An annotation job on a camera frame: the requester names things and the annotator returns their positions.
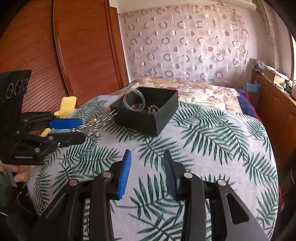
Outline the grey sleeve forearm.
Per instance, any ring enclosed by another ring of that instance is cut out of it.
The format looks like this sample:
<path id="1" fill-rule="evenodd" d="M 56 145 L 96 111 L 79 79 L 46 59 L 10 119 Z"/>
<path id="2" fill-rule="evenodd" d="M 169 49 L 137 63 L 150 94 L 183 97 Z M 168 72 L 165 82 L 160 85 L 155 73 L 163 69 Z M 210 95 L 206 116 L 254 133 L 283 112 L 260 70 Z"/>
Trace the grey sleeve forearm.
<path id="1" fill-rule="evenodd" d="M 3 173 L 1 173 L 0 185 L 1 210 L 4 210 L 13 203 L 13 200 L 16 197 L 17 188 L 11 184 L 9 175 Z"/>

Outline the person's left hand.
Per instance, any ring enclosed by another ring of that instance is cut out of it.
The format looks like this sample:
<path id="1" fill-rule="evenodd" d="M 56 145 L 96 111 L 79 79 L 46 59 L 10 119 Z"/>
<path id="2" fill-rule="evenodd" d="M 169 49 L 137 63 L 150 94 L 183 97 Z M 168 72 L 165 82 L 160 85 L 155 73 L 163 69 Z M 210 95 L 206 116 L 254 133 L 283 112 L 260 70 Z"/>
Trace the person's left hand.
<path id="1" fill-rule="evenodd" d="M 0 162 L 0 172 L 6 174 L 8 171 L 15 173 L 14 180 L 18 182 L 27 182 L 31 172 L 31 166 L 25 165 L 7 165 Z"/>

